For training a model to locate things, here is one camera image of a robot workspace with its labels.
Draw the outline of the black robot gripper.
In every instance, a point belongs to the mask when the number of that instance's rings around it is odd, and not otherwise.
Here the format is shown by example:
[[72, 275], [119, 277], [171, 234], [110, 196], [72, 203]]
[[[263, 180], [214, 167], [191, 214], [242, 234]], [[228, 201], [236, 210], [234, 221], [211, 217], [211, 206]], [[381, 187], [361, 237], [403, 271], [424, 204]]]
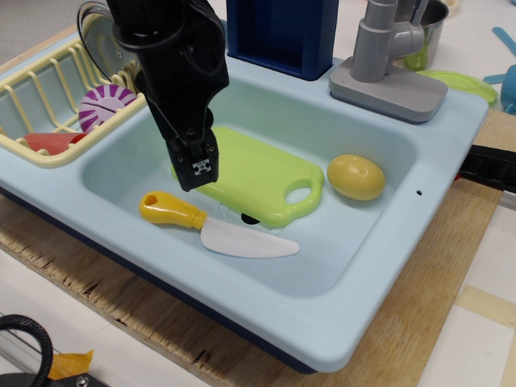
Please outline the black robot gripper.
[[218, 180], [210, 100], [228, 86], [223, 25], [207, 1], [114, 1], [114, 37], [138, 57], [137, 86], [185, 192]]

